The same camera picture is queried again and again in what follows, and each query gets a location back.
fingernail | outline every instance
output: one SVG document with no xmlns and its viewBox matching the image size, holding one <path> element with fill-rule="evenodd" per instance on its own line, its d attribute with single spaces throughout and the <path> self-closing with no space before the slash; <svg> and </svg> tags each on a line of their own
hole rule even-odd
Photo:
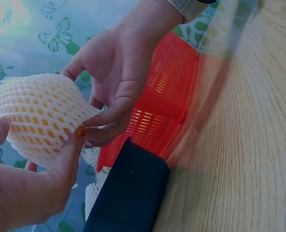
<svg viewBox="0 0 286 232">
<path fill-rule="evenodd" d="M 90 143 L 89 141 L 85 141 L 85 145 L 92 146 L 92 143 Z"/>
</svg>

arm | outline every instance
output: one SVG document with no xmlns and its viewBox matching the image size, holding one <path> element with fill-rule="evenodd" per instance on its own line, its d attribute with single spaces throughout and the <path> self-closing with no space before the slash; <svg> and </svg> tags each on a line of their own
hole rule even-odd
<svg viewBox="0 0 286 232">
<path fill-rule="evenodd" d="M 207 7 L 197 0 L 142 0 L 120 23 L 159 42 L 174 27 L 197 18 Z"/>
</svg>

foam fruit sleeve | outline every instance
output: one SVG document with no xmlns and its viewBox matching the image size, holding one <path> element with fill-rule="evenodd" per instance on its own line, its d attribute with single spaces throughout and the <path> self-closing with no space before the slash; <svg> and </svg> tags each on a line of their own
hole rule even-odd
<svg viewBox="0 0 286 232">
<path fill-rule="evenodd" d="M 9 77 L 0 84 L 0 117 L 10 124 L 7 141 L 30 161 L 49 168 L 68 133 L 101 111 L 64 75 Z"/>
</svg>

wrist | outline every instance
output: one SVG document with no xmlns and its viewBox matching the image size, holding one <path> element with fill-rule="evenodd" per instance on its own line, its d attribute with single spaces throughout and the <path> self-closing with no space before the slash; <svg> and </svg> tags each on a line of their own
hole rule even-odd
<svg viewBox="0 0 286 232">
<path fill-rule="evenodd" d="M 138 30 L 157 44 L 182 22 L 183 16 L 166 0 L 141 0 L 118 27 Z"/>
</svg>

hand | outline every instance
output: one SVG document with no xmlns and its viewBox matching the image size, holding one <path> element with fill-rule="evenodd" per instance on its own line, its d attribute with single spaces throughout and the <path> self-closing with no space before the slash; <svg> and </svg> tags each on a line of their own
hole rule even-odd
<svg viewBox="0 0 286 232">
<path fill-rule="evenodd" d="M 131 28 L 114 27 L 89 40 L 61 72 L 71 79 L 87 70 L 93 76 L 89 103 L 109 108 L 88 120 L 84 136 L 92 146 L 105 146 L 127 127 L 132 107 L 142 93 L 154 44 Z"/>
<path fill-rule="evenodd" d="M 108 106 L 84 123 L 90 126 L 83 133 L 89 147 L 105 146 L 124 132 L 144 90 L 155 46 L 182 20 L 166 0 L 142 0 L 120 23 L 89 40 L 62 70 L 72 80 L 87 70 L 93 76 L 89 103 Z"/>
<path fill-rule="evenodd" d="M 0 118 L 0 144 L 8 134 L 7 119 Z M 82 138 L 70 135 L 51 169 L 37 173 L 28 162 L 26 169 L 0 163 L 0 232 L 41 224 L 63 211 L 76 182 Z"/>
</svg>

